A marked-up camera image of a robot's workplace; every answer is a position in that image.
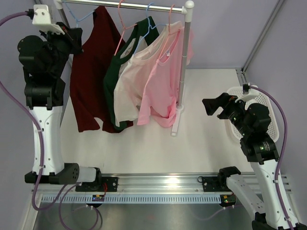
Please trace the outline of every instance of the clothing rack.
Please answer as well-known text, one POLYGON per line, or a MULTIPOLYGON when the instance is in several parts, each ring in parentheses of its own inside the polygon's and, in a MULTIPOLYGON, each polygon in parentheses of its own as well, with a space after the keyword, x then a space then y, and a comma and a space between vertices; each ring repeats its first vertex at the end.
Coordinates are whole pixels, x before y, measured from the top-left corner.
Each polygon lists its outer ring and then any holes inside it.
MULTIPOLYGON (((63 2, 66 3, 76 3, 76 4, 85 4, 85 5, 97 5, 97 6, 107 6, 107 7, 118 7, 119 2, 112 1, 99 1, 99 0, 54 0, 54 3, 61 15, 63 22, 69 26, 65 11, 63 10, 63 2)), ((135 3, 121 3, 121 8, 128 9, 137 9, 137 10, 146 10, 148 5, 144 4, 135 4, 135 3)), ((189 45, 189 33, 190 26, 193 15, 194 2, 191 0, 186 1, 185 5, 181 8, 173 7, 172 13, 181 13, 185 15, 185 27, 184 27, 184 38, 183 38, 183 49, 182 49, 182 60, 181 60, 181 69, 180 69, 180 82, 179 82, 179 94, 177 99, 177 111, 176 111, 176 121, 172 127, 172 136, 177 135, 180 115, 183 112, 184 106, 182 104, 183 92, 184 92, 184 79, 186 74, 187 67, 187 58, 188 58, 188 45, 189 45)), ((150 11, 159 11, 159 12, 170 12, 171 7, 166 6, 149 6, 148 10, 150 11)))

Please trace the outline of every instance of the white table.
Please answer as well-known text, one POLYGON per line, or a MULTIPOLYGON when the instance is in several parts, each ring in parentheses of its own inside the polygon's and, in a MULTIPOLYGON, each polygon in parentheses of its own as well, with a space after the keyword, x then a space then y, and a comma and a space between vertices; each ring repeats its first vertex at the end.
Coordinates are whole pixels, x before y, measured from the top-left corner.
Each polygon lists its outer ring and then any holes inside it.
POLYGON ((234 69, 188 69, 185 110, 176 137, 153 119, 120 134, 79 133, 69 99, 61 126, 64 161, 99 167, 102 173, 215 173, 234 165, 252 172, 240 145, 227 134, 225 121, 216 117, 218 113, 207 116, 201 102, 238 85, 234 69))

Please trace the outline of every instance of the clothing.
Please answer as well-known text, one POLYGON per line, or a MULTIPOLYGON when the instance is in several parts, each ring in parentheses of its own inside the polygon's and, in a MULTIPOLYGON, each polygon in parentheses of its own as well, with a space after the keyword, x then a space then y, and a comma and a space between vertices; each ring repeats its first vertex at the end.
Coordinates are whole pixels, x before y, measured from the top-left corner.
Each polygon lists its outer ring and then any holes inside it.
MULTIPOLYGON (((152 27, 155 26, 152 17, 149 17, 150 24, 152 27)), ((148 32, 148 19, 144 19, 137 23, 134 27, 132 34, 128 41, 126 42, 125 46, 112 57, 111 65, 107 70, 106 76, 104 78, 104 92, 106 97, 106 102, 108 106, 108 111, 111 117, 111 123, 114 125, 116 130, 123 130, 127 128, 127 122, 123 120, 119 126, 116 126, 115 122, 115 114, 114 114, 114 89, 118 82, 118 77, 124 71, 125 67, 127 66, 128 60, 132 57, 141 36, 144 36, 148 32)), ((159 36, 158 30, 150 29, 149 34, 142 39, 142 44, 139 46, 139 50, 142 50, 150 45, 157 37, 159 36)))
MULTIPOLYGON (((170 127, 176 119, 180 66, 182 57, 184 28, 177 33, 175 40, 163 56, 156 61, 145 85, 139 113, 138 125, 149 123, 150 115, 162 127, 170 127)), ((190 33, 188 62, 193 56, 190 33)))
POLYGON ((78 130, 98 130, 94 117, 101 119, 102 130, 118 132, 110 121, 107 110, 103 78, 111 63, 120 40, 120 34, 105 7, 99 6, 93 13, 94 27, 84 43, 84 52, 73 57, 71 68, 70 95, 78 130))
MULTIPOLYGON (((182 22, 170 25, 171 33, 182 28, 182 22)), ((176 34, 168 37, 168 26, 165 26, 159 37, 143 51, 133 55, 122 72, 114 90, 114 112, 116 125, 122 121, 133 121, 138 118, 138 106, 141 105, 145 85, 150 72, 167 41, 166 48, 170 47, 176 34)))

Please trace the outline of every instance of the clothes hanger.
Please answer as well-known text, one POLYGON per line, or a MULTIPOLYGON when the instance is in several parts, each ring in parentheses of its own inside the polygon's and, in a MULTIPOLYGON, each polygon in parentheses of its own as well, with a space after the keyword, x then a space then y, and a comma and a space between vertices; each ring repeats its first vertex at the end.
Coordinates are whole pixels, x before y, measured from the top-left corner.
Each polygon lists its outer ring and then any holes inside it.
POLYGON ((155 29, 155 28, 156 28, 157 26, 159 26, 159 25, 165 25, 165 26, 166 26, 166 24, 158 24, 158 25, 155 25, 154 27, 152 27, 152 25, 150 25, 150 20, 149 20, 149 16, 148 16, 148 9, 149 9, 149 7, 150 7, 151 5, 154 5, 154 2, 149 3, 148 6, 147 6, 147 8, 146 8, 146 10, 145 10, 145 15, 146 15, 146 18, 147 18, 147 20, 148 20, 148 32, 140 39, 140 41, 139 41, 138 45, 136 46, 136 49, 135 49, 135 51, 134 51, 134 53, 133 53, 134 55, 137 53, 138 48, 139 48, 139 46, 140 46, 142 40, 145 39, 145 37, 149 34, 150 29, 153 30, 153 29, 155 29))
POLYGON ((165 46, 166 46, 166 44, 167 44, 167 42, 168 42, 168 39, 169 39, 169 37, 170 37, 170 35, 173 35, 173 34, 175 34, 175 33, 177 33, 179 30, 177 30, 176 32, 174 32, 174 33, 172 33, 171 34, 171 27, 170 27, 170 24, 171 24, 171 13, 172 13, 172 10, 173 10, 173 7, 175 6, 175 4, 173 4, 172 6, 171 6, 171 10, 169 11, 169 13, 168 13, 168 35, 167 35, 167 40, 166 40, 166 42, 165 42, 165 44, 164 44, 164 46, 163 46, 163 49, 161 50, 161 53, 160 53, 160 56, 159 56, 159 58, 158 59, 160 59, 160 57, 161 57, 161 55, 162 55, 162 53, 163 53, 163 50, 165 49, 165 46))
POLYGON ((121 37, 120 37, 120 40, 119 40, 119 43, 118 43, 118 46, 117 46, 117 48, 116 48, 116 50, 115 50, 115 54, 114 54, 114 55, 116 55, 116 53, 117 53, 117 51, 118 51, 118 49, 119 49, 119 45, 120 45, 120 43, 121 43, 121 40, 123 40, 123 36, 124 36, 124 34, 125 34, 125 31, 137 25, 137 24, 134 24, 134 25, 132 25, 132 26, 125 27, 125 24, 124 24, 124 22, 123 22, 123 20, 122 20, 122 18, 121 18, 121 15, 120 15, 120 5, 121 5, 121 3, 122 3, 123 1, 125 1, 125 0, 120 0, 120 2, 119 2, 119 4, 118 4, 118 15, 119 15, 119 19, 120 19, 120 22, 121 22, 121 24, 122 24, 122 26, 123 26, 124 31, 123 31, 123 33, 122 33, 122 35, 121 35, 121 37))
POLYGON ((92 15, 95 11, 91 11, 90 13, 88 13, 86 16, 84 16, 83 18, 81 19, 78 19, 76 17, 76 15, 72 12, 71 8, 68 6, 67 2, 66 1, 63 1, 63 3, 66 5, 68 11, 71 13, 72 17, 75 19, 76 21, 76 28, 78 28, 78 23, 83 21, 84 19, 86 19, 88 16, 92 15))

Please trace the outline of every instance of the reflective surface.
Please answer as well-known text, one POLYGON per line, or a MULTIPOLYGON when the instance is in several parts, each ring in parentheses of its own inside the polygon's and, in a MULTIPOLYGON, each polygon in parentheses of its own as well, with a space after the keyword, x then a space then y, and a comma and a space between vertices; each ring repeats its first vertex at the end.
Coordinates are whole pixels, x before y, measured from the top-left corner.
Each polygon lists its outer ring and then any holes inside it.
MULTIPOLYGON (((74 230, 88 230, 96 214, 80 204, 63 204, 61 213, 66 225, 74 230)), ((98 208, 103 217, 103 230, 251 230, 251 220, 243 207, 223 210, 210 220, 221 207, 216 204, 194 205, 115 205, 98 208)), ((100 221, 95 228, 100 229, 100 221)), ((35 230, 63 230, 59 222, 59 205, 37 215, 35 230)))

